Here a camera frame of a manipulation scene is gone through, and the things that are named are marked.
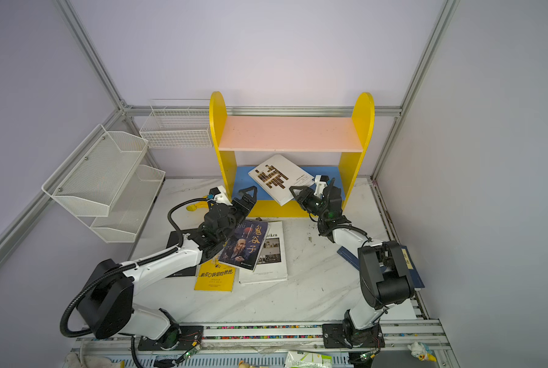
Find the white Javen Mao portfolio book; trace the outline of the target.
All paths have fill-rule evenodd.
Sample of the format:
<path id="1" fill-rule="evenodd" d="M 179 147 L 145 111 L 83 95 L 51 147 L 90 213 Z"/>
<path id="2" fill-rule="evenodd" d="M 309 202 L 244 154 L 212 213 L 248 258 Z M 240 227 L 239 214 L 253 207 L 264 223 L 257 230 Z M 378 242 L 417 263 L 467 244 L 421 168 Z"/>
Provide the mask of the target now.
<path id="1" fill-rule="evenodd" d="M 314 176 L 280 154 L 250 169 L 249 177 L 279 205 L 286 205 L 294 199 L 290 190 L 292 186 L 310 187 L 314 184 Z"/>

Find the dark purple portrait book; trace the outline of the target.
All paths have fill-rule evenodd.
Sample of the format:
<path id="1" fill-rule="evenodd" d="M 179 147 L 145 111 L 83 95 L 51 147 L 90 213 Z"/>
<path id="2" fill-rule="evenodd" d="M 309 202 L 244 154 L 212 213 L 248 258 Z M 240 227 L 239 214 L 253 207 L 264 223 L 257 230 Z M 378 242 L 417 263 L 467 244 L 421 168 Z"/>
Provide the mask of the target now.
<path id="1" fill-rule="evenodd" d="M 269 223 L 245 220 L 226 242 L 218 261 L 231 267 L 253 271 L 268 233 Z"/>

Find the white Chokladfabriken book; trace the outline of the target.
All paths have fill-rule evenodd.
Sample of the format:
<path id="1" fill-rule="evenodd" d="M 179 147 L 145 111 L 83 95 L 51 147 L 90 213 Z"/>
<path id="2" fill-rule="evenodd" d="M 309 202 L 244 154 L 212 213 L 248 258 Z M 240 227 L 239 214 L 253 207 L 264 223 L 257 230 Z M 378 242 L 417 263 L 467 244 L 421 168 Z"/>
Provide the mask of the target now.
<path id="1" fill-rule="evenodd" d="M 240 269 L 241 285 L 257 285 L 288 280 L 283 222 L 270 222 L 265 242 L 253 271 Z"/>

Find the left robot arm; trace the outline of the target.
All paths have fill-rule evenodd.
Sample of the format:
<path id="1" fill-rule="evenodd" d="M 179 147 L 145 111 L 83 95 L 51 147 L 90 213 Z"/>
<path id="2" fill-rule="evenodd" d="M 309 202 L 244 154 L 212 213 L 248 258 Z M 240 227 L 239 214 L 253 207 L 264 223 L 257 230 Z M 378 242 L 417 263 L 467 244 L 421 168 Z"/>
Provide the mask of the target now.
<path id="1" fill-rule="evenodd" d="M 197 228 L 182 230 L 173 214 L 191 204 L 205 202 L 208 211 Z M 250 186 L 228 198 L 225 188 L 213 188 L 207 197 L 182 202 L 168 211 L 173 244 L 134 261 L 100 262 L 81 291 L 62 313 L 59 330 L 65 337 L 93 334 L 103 340 L 117 334 L 146 337 L 170 348 L 177 343 L 180 325 L 163 308 L 135 303 L 143 290 L 168 276 L 208 262 L 221 252 L 234 231 L 257 203 L 257 188 Z"/>

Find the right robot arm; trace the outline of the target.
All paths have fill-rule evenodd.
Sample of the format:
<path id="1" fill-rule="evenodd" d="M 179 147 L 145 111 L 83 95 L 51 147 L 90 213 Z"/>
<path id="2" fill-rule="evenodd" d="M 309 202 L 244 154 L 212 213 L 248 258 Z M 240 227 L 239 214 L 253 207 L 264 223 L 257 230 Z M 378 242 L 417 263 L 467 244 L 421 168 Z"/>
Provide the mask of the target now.
<path id="1" fill-rule="evenodd" d="M 360 347 L 370 337 L 378 337 L 379 321 L 384 314 L 415 294 L 403 247 L 395 241 L 375 240 L 352 225 L 343 214 L 342 192 L 334 179 L 321 179 L 315 189 L 292 186 L 290 192 L 300 208 L 317 223 L 318 234 L 355 257 L 361 299 L 346 311 L 341 337 L 347 347 Z"/>

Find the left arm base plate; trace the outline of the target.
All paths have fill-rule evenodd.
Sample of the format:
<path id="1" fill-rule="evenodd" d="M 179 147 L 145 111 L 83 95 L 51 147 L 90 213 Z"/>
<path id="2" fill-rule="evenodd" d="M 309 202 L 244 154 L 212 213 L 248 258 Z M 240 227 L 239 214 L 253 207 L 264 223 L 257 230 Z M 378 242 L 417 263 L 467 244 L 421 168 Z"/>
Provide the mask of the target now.
<path id="1" fill-rule="evenodd" d="M 201 325 L 180 325 L 178 330 L 169 329 L 159 340 L 141 339 L 139 351 L 188 351 L 200 345 L 204 327 Z"/>

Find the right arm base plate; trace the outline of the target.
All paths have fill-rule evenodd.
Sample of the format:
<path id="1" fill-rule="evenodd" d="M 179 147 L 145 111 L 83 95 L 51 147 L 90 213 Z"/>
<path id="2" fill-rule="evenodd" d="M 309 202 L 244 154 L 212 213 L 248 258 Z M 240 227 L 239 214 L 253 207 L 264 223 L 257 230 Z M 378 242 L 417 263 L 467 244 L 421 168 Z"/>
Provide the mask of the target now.
<path id="1" fill-rule="evenodd" d="M 322 326 L 325 348 L 384 348 L 384 334 L 380 325 L 364 330 L 345 327 L 343 324 L 324 324 Z"/>

